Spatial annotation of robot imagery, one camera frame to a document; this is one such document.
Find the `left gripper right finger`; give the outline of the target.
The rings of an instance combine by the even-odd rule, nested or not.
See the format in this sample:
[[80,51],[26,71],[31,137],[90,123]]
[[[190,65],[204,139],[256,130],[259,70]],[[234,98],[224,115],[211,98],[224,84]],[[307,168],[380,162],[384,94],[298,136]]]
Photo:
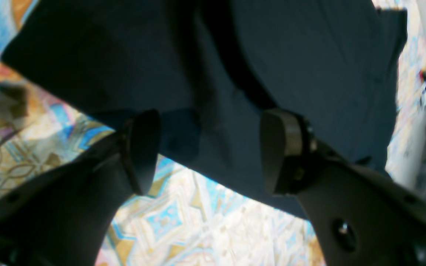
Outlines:
[[380,173],[346,161],[283,109],[260,119],[265,190],[293,196],[328,266],[426,266],[426,202]]

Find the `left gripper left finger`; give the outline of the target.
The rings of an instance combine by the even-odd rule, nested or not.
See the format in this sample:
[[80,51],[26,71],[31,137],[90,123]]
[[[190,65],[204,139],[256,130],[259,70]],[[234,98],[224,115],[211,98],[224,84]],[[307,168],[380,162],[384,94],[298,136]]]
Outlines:
[[2,197],[0,263],[93,266],[117,210],[152,187],[160,129],[155,110],[132,116],[71,163]]

